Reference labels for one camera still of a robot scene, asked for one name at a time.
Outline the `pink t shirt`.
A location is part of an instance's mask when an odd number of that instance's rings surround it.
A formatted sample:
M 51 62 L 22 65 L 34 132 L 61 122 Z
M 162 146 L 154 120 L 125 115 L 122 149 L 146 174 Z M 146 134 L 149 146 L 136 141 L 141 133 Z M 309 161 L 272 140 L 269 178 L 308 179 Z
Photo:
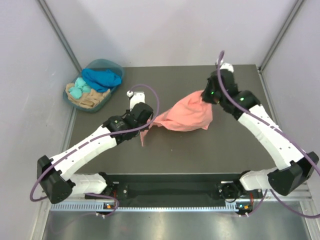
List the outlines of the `pink t shirt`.
M 213 121 L 213 109 L 210 103 L 202 100 L 202 93 L 198 90 L 182 98 L 158 115 L 148 127 L 164 127 L 175 132 L 207 130 Z

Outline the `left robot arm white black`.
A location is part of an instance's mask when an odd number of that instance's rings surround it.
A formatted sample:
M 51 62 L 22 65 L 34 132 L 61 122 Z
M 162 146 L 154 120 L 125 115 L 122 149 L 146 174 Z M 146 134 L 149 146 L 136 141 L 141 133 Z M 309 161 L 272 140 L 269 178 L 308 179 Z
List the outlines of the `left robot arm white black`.
M 52 204 L 70 196 L 98 194 L 109 198 L 114 191 L 103 172 L 78 174 L 77 171 L 99 154 L 136 137 L 145 130 L 153 109 L 139 102 L 123 115 L 110 117 L 96 131 L 63 153 L 51 158 L 46 155 L 37 161 L 37 178 Z

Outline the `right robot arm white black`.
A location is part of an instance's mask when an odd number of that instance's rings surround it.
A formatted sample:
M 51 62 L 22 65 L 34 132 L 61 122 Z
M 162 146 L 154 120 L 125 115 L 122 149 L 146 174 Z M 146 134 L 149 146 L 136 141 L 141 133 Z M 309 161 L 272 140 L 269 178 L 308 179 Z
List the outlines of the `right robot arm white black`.
M 310 178 L 314 171 L 312 164 L 319 162 L 317 154 L 312 151 L 304 156 L 283 137 L 279 126 L 258 98 L 249 90 L 238 90 L 232 71 L 221 69 L 212 72 L 201 97 L 206 103 L 220 105 L 247 128 L 275 163 L 274 168 L 243 172 L 233 185 L 237 197 L 245 198 L 258 189 L 273 190 L 287 196 Z

